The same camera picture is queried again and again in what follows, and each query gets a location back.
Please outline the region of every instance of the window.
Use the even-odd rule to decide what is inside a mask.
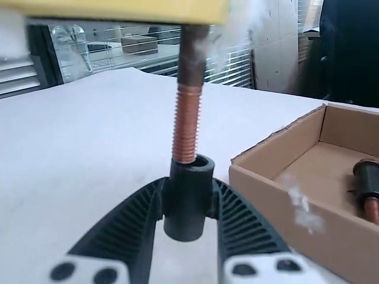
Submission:
[[[105,70],[135,67],[166,76],[178,74],[180,26],[135,23],[80,22],[49,25],[65,83]],[[251,88],[248,41],[231,47],[226,67],[216,72],[207,59],[206,82]]]

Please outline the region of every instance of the white wall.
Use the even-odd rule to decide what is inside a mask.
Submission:
[[[293,92],[297,81],[297,0],[266,0],[269,18],[255,37],[257,87]]]

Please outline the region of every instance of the white plastic piece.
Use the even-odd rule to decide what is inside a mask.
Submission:
[[[75,268],[72,274],[66,279],[60,281],[52,279],[53,270],[64,263],[74,265]],[[93,284],[96,283],[94,279],[97,273],[104,271],[104,269],[112,269],[113,271],[116,271],[115,281],[110,283],[130,284],[129,271],[123,262],[119,262],[118,260],[70,255],[63,256],[52,263],[52,265],[41,270],[39,274],[40,281],[38,281],[38,284]]]
[[[24,58],[29,54],[24,16],[0,8],[0,60]]]
[[[300,271],[283,271],[277,269],[278,262],[289,260],[300,267]],[[240,275],[235,271],[237,265],[248,265],[255,274]],[[303,257],[292,253],[255,254],[234,256],[224,263],[223,284],[327,284],[320,273],[310,267]]]

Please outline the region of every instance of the hole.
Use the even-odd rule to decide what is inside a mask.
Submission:
[[[63,281],[70,278],[75,271],[75,265],[71,262],[58,264],[50,273],[51,280]]]
[[[256,270],[249,264],[237,264],[234,266],[232,273],[234,275],[250,276],[256,275]]]
[[[277,269],[279,271],[298,272],[301,267],[291,259],[282,259],[277,262]]]
[[[192,164],[190,164],[190,166],[192,167],[204,167],[206,165],[208,165],[207,159],[200,156],[197,156],[196,160]]]
[[[117,279],[117,271],[113,268],[104,268],[98,271],[94,277],[95,284],[112,284]]]

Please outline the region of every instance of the cardboard flap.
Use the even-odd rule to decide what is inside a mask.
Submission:
[[[237,156],[233,164],[273,179],[318,142],[324,114],[324,105],[316,108]]]
[[[320,141],[379,156],[379,114],[328,105]]]

